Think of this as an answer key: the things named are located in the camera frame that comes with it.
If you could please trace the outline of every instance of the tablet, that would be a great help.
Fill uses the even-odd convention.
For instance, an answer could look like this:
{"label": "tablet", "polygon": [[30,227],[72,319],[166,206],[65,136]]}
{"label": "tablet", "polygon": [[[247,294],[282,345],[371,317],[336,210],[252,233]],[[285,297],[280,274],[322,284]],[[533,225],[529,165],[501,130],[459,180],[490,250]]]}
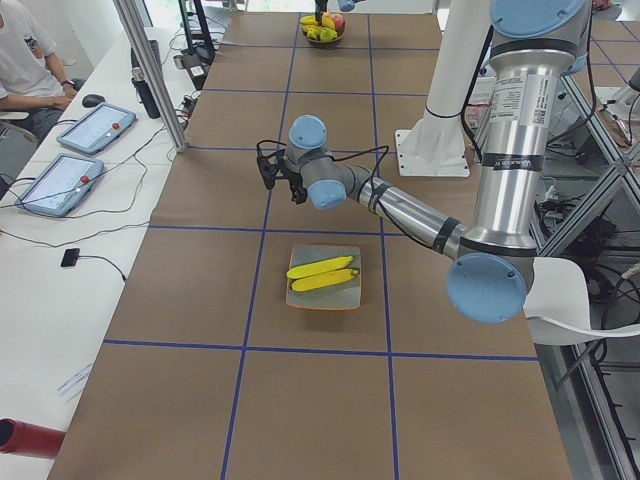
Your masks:
{"label": "tablet", "polygon": [[29,212],[62,217],[91,190],[103,169],[101,160],[60,154],[15,205]]}
{"label": "tablet", "polygon": [[135,113],[102,102],[58,135],[57,140],[72,150],[93,155],[117,139],[135,119]]}

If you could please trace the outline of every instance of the red cylinder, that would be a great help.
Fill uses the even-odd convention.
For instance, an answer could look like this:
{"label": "red cylinder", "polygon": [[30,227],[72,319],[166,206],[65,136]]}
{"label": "red cylinder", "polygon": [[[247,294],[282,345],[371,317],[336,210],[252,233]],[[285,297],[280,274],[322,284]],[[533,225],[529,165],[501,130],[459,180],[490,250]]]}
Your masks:
{"label": "red cylinder", "polygon": [[56,458],[65,432],[5,418],[0,420],[0,453]]}

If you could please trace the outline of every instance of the blue joint cap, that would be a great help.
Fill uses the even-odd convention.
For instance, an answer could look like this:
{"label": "blue joint cap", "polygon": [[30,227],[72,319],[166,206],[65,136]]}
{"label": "blue joint cap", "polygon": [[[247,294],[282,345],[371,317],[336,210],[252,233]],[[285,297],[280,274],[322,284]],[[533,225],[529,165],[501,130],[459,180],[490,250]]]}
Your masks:
{"label": "blue joint cap", "polygon": [[353,0],[338,0],[338,3],[340,4],[341,12],[350,12],[356,6],[356,2]]}
{"label": "blue joint cap", "polygon": [[447,295],[465,317],[481,323],[501,323],[522,310],[527,286],[518,269],[505,259],[474,252],[451,265]]}
{"label": "blue joint cap", "polygon": [[574,73],[578,73],[580,70],[583,70],[586,65],[587,54],[585,53],[584,55],[580,55],[578,58],[576,58],[576,61],[573,62],[573,65],[567,68],[562,76],[564,77],[565,75],[573,75]]}
{"label": "blue joint cap", "polygon": [[344,185],[337,180],[318,180],[307,188],[307,192],[318,210],[335,208],[347,199]]}
{"label": "blue joint cap", "polygon": [[327,127],[315,115],[302,115],[295,119],[289,130],[289,141],[296,147],[312,150],[324,145]]}
{"label": "blue joint cap", "polygon": [[584,0],[493,0],[491,23],[506,37],[536,38],[560,28],[584,6]]}

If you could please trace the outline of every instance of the hand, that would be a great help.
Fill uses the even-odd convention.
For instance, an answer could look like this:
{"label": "hand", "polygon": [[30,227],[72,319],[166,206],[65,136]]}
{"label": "hand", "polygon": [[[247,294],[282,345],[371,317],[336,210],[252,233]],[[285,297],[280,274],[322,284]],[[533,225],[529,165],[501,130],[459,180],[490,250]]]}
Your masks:
{"label": "hand", "polygon": [[71,100],[73,100],[75,98],[75,96],[78,94],[78,92],[76,91],[75,88],[73,88],[71,85],[69,85],[68,83],[65,83],[62,86],[62,89],[64,90],[64,96],[67,98],[70,98]]}
{"label": "hand", "polygon": [[53,97],[53,108],[57,110],[66,110],[70,103],[71,99],[69,97]]}

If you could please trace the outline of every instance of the brown table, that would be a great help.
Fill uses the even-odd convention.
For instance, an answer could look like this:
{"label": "brown table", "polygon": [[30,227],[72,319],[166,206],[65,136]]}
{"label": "brown table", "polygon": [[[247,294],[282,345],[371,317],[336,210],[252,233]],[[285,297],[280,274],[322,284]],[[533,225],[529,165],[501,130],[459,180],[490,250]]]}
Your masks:
{"label": "brown table", "polygon": [[[297,20],[234,17],[49,478],[571,478],[524,318],[461,317],[448,259],[353,202],[295,206],[257,172],[255,143],[303,113],[337,155],[394,145],[424,108],[435,16],[348,15],[330,50]],[[471,221],[477,169],[382,170]],[[360,247],[359,309],[285,305],[297,243]]]}

